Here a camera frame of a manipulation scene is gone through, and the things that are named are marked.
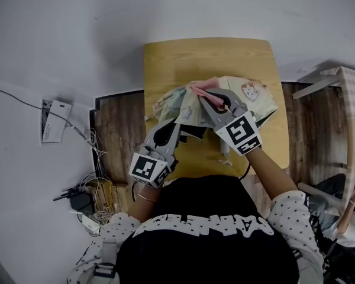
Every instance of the wooden floor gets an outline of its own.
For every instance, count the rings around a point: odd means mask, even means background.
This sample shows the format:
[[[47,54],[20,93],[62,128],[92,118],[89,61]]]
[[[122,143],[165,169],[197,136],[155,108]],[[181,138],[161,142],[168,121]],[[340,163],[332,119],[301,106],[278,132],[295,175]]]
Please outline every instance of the wooden floor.
[[[347,160],[347,131],[343,99],[327,88],[293,100],[292,93],[306,85],[283,84],[288,116],[290,165],[295,183],[317,184],[345,173],[340,163]],[[100,100],[95,128],[107,154],[103,164],[114,182],[132,182],[127,172],[131,157],[144,141],[143,93]]]

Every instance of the wooden table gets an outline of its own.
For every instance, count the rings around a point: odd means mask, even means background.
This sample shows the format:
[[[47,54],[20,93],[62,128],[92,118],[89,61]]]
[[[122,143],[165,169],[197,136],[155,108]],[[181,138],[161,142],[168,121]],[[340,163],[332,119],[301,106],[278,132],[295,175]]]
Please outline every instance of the wooden table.
[[[269,88],[279,107],[261,128],[263,150],[281,167],[289,165],[288,124],[282,85],[275,58],[268,41],[242,38],[196,38],[149,43],[144,46],[145,113],[166,92],[193,80],[213,76],[234,76],[261,82]],[[157,124],[146,122],[146,130]],[[207,175],[242,176],[248,166],[245,157],[231,150],[233,166],[218,162],[223,159],[220,140],[207,131],[203,142],[188,138],[175,150],[179,164],[168,179]]]

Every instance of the person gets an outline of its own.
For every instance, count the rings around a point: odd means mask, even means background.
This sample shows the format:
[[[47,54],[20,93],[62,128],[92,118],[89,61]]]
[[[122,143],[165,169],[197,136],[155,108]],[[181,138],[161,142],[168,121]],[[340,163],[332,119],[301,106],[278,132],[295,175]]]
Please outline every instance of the person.
[[[315,187],[329,195],[342,199],[346,176],[337,174],[317,184]],[[346,210],[341,217],[327,213],[330,204],[320,195],[309,197],[309,207],[312,215],[318,217],[319,226],[325,238],[345,247],[355,247],[355,188]]]
[[[322,283],[307,197],[261,148],[246,157],[272,199],[268,220],[237,177],[145,185],[127,214],[115,214],[101,228],[67,282]],[[108,253],[113,282],[94,282],[92,272]]]

